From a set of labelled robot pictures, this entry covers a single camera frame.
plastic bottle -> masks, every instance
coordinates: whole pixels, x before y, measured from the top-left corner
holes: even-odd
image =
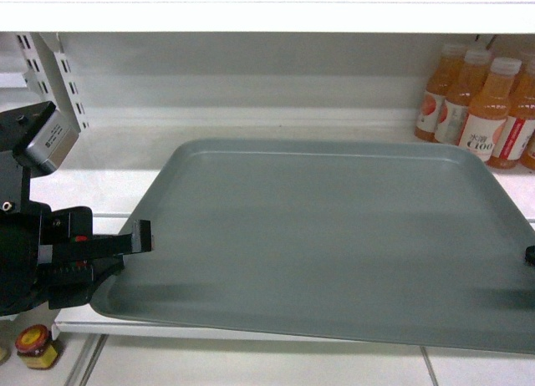
[[[432,141],[436,121],[448,89],[457,79],[463,64],[466,46],[447,43],[442,48],[441,61],[427,82],[424,101],[416,121],[415,136],[424,141]]]
[[[526,68],[518,88],[511,95],[511,110],[488,165],[511,169],[517,165],[535,130],[535,60]]]
[[[535,50],[522,50],[518,54],[518,58],[522,60],[522,66],[520,66],[520,71],[518,72],[518,75],[515,77],[515,81],[512,83],[511,94],[517,90],[517,86],[518,86],[518,83],[520,82],[520,78],[526,72],[526,67],[529,64],[529,62],[535,59]]]
[[[450,87],[436,125],[434,142],[457,145],[468,115],[468,104],[485,83],[492,54],[484,48],[468,49],[457,81]]]
[[[509,92],[522,62],[495,58],[483,89],[468,105],[459,146],[487,162],[500,138],[511,108]]]
[[[527,148],[524,150],[522,158],[520,158],[520,163],[528,169],[535,170],[535,135],[527,143]]]

white shelf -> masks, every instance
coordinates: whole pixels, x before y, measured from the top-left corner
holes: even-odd
[[[535,33],[535,0],[0,0],[0,31]]]

gray tray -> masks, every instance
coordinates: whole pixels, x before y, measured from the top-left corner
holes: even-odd
[[[535,233],[456,147],[196,141],[133,219],[155,251],[95,293],[102,315],[535,353]]]

black object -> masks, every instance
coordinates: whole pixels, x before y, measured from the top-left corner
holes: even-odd
[[[535,265],[535,246],[526,248],[526,262],[530,265]]]
[[[93,212],[29,200],[30,179],[47,175],[78,138],[51,102],[0,113],[0,316],[48,301],[51,309],[89,302],[123,255],[152,250],[149,221],[131,234],[94,236]]]

